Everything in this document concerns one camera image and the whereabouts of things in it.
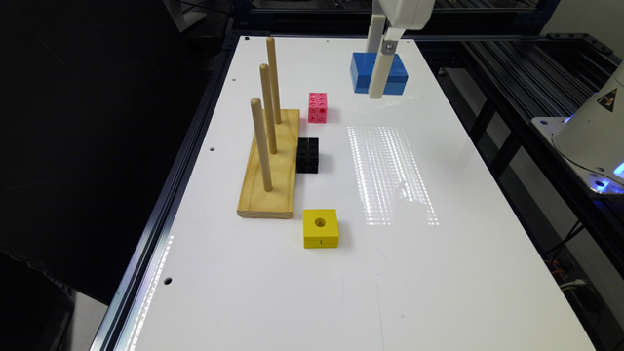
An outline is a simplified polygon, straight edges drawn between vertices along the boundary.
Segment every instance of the wooden base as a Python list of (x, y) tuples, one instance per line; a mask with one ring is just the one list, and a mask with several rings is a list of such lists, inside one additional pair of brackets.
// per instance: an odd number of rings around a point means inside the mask
[(277, 153), (269, 153), (273, 190), (264, 191), (262, 171), (255, 136), (245, 171), (245, 180), (238, 202), (238, 215), (243, 218), (293, 217), (296, 144), (299, 138), (299, 110), (282, 110), (282, 123), (275, 125)]

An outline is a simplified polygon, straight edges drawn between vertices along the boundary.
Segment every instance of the blue block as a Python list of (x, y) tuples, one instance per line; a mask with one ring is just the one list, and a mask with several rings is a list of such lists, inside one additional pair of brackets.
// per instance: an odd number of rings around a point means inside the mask
[[(372, 69), (377, 53), (353, 53), (351, 59), (351, 82), (358, 94), (367, 94), (371, 84)], [(385, 95), (402, 95), (408, 81), (408, 72), (397, 54), (394, 55), (388, 82), (383, 90)]]

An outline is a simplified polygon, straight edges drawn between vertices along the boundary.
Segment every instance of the pink cube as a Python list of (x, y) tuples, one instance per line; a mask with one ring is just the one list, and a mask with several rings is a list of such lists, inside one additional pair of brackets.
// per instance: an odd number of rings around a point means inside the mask
[(308, 100), (308, 123), (327, 123), (328, 95), (326, 93), (310, 93)]

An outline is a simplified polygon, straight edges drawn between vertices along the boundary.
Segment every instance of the blue light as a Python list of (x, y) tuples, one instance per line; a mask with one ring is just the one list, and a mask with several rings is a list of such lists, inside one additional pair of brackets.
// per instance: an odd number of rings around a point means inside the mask
[(613, 173), (616, 176), (624, 178), (624, 175), (622, 174), (622, 173), (624, 173), (624, 163), (622, 163), (621, 165), (617, 166), (617, 168), (615, 169), (615, 171), (613, 171)]
[(603, 192), (603, 190), (605, 190), (608, 187), (608, 185), (609, 185), (609, 181), (604, 181), (603, 186), (600, 186), (600, 185), (596, 186), (596, 190)]

